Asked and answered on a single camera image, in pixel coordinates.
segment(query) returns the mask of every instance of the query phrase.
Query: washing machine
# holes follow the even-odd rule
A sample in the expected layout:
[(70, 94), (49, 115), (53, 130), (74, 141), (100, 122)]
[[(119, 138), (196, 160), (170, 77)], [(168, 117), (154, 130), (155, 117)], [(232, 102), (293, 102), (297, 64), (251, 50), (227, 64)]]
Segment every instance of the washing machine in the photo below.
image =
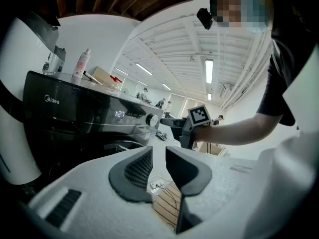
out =
[(86, 161), (152, 143), (163, 111), (70, 74), (29, 71), (24, 130), (49, 183)]

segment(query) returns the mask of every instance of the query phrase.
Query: person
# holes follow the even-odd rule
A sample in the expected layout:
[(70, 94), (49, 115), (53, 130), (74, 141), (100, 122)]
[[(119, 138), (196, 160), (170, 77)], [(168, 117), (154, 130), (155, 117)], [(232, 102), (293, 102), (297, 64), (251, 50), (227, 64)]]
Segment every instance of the person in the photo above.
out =
[(144, 88), (143, 91), (138, 92), (138, 94), (136, 95), (136, 98), (145, 101), (146, 100), (146, 92), (148, 92), (147, 88)]
[(164, 102), (166, 101), (165, 98), (163, 98), (162, 100), (160, 100), (155, 106), (162, 109)]
[(170, 104), (170, 101), (168, 101), (166, 109), (165, 109), (165, 118), (169, 117), (170, 110), (171, 110), (171, 104)]
[(150, 104), (151, 103), (151, 101), (149, 100), (149, 98), (145, 95), (145, 99), (143, 100), (145, 103), (148, 103), (148, 104)]
[(213, 125), (219, 125), (219, 122), (224, 119), (223, 115), (219, 115), (217, 119), (213, 120)]
[[(269, 29), (274, 53), (270, 58), (266, 89), (256, 114), (234, 124), (196, 127), (196, 142), (249, 144), (267, 137), (279, 123), (295, 124), (282, 95), (302, 70), (317, 43), (311, 24), (305, 22), (295, 1), (210, 0), (211, 17), (223, 27), (244, 26), (253, 33)], [(203, 23), (206, 19), (201, 16), (201, 10), (197, 16)], [(208, 29), (212, 22), (204, 23)]]

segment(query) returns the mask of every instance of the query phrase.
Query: face mask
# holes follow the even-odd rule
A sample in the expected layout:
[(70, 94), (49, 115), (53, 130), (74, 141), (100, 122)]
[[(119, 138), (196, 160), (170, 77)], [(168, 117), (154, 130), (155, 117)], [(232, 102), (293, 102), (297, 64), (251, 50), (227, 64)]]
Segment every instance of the face mask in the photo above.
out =
[(241, 25), (250, 33), (263, 33), (267, 30), (270, 11), (265, 0), (241, 0)]

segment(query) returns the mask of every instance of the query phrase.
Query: spray bottle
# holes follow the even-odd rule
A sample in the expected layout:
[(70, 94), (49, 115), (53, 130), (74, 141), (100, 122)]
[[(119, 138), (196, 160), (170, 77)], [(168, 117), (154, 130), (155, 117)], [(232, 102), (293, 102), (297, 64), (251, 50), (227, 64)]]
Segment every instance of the spray bottle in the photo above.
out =
[(79, 58), (79, 61), (77, 62), (76, 66), (74, 68), (74, 72), (73, 72), (74, 77), (82, 78), (86, 64), (88, 63), (88, 61), (91, 57), (90, 52), (91, 52), (91, 50), (87, 49), (86, 52), (82, 53), (81, 57)]

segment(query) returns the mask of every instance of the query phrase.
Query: wooden surface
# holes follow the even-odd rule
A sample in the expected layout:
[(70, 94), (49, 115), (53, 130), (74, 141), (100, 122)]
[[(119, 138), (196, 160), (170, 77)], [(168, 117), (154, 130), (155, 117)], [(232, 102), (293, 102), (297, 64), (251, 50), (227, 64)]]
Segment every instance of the wooden surface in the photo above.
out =
[(173, 182), (166, 185), (160, 194), (153, 198), (155, 213), (173, 232), (177, 226), (180, 201), (181, 193)]

